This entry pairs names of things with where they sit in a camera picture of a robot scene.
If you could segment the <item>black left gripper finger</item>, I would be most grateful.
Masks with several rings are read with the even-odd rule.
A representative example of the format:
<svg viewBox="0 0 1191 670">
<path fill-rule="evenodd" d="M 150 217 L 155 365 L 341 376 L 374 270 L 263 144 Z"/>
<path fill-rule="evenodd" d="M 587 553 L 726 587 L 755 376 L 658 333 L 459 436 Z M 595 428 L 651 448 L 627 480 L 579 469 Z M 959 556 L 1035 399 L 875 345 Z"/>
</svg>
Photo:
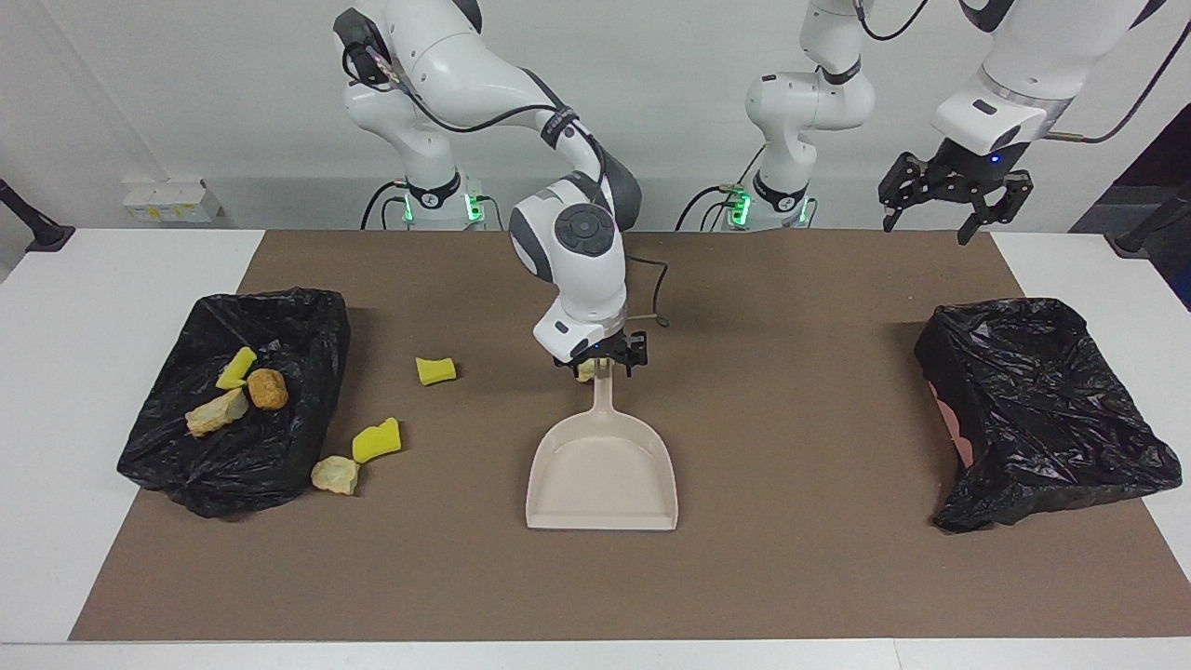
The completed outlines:
<svg viewBox="0 0 1191 670">
<path fill-rule="evenodd" d="M 1028 170 L 1014 170 L 1003 179 L 978 180 L 969 187 L 971 214 L 958 228 L 958 244 L 966 246 L 983 226 L 1015 220 L 1034 190 Z"/>
<path fill-rule="evenodd" d="M 929 179 L 930 161 L 904 152 L 899 155 L 888 173 L 877 184 L 877 200 L 883 205 L 883 230 L 893 232 L 896 224 L 908 208 L 931 202 L 934 186 Z"/>
</svg>

